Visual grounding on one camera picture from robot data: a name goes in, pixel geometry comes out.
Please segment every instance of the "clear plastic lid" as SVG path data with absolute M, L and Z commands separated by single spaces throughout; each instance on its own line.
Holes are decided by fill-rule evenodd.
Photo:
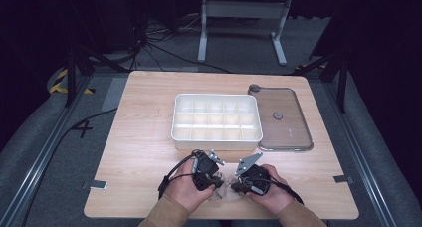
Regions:
M 248 94 L 257 100 L 263 138 L 262 150 L 305 151 L 314 144 L 293 90 L 251 85 Z

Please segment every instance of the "human hand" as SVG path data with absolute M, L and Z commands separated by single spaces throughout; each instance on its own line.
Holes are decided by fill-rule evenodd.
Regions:
M 214 192 L 214 185 L 210 185 L 207 189 L 199 191 L 192 180 L 192 168 L 193 159 L 188 159 L 184 162 L 176 171 L 176 173 L 170 178 L 174 179 L 170 182 L 165 194 L 183 205 L 190 213 L 194 212 L 199 205 L 205 200 L 211 198 Z
M 286 185 L 288 184 L 285 179 L 279 176 L 276 168 L 273 165 L 263 164 L 261 166 L 268 170 L 270 176 L 275 178 L 277 181 Z M 268 211 L 274 215 L 280 213 L 286 206 L 294 201 L 294 198 L 290 194 L 288 194 L 285 190 L 277 187 L 275 184 L 271 184 L 267 194 L 263 196 L 251 192 L 246 193 L 246 196 L 248 196 L 252 201 L 266 207 Z

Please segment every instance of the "wooden table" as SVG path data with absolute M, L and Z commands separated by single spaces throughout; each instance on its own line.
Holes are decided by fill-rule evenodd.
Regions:
M 107 188 L 91 190 L 85 214 L 94 218 L 146 217 L 157 202 L 163 176 L 190 153 L 176 149 L 170 135 L 176 96 L 243 95 L 251 84 L 293 89 L 314 142 L 314 148 L 306 152 L 264 152 L 257 164 L 275 165 L 319 218 L 357 218 L 347 183 L 333 179 L 343 172 L 305 78 L 141 71 L 132 72 L 127 80 L 95 177 L 106 181 Z M 239 158 L 259 151 L 216 152 L 226 161 L 220 171 L 233 175 Z M 245 197 L 231 202 L 206 201 L 191 218 L 266 219 L 272 215 Z

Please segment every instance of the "sleeve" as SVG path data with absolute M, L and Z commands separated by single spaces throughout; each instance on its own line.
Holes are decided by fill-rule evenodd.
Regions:
M 183 226 L 190 214 L 185 207 L 164 194 L 139 227 Z
M 313 212 L 297 201 L 292 201 L 277 217 L 284 227 L 326 226 Z

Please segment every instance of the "tan sleeve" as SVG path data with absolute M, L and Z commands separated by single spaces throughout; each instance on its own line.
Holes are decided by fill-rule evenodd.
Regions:
M 313 212 L 297 201 L 292 201 L 277 217 L 283 227 L 326 226 Z
M 185 207 L 164 194 L 139 227 L 183 226 L 190 214 Z

